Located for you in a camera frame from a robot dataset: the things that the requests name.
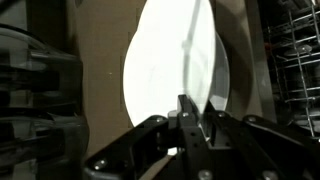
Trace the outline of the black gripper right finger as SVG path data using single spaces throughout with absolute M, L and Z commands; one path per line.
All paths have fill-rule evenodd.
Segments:
M 235 155 L 248 180 L 320 180 L 320 146 L 303 133 L 260 116 L 238 120 L 207 104 L 205 134 L 213 149 Z

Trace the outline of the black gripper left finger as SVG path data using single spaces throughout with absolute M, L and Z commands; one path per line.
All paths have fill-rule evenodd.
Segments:
M 89 180 L 139 180 L 171 148 L 178 152 L 161 178 L 196 180 L 213 169 L 196 106 L 186 95 L 178 97 L 175 116 L 150 116 L 88 158 L 83 171 Z

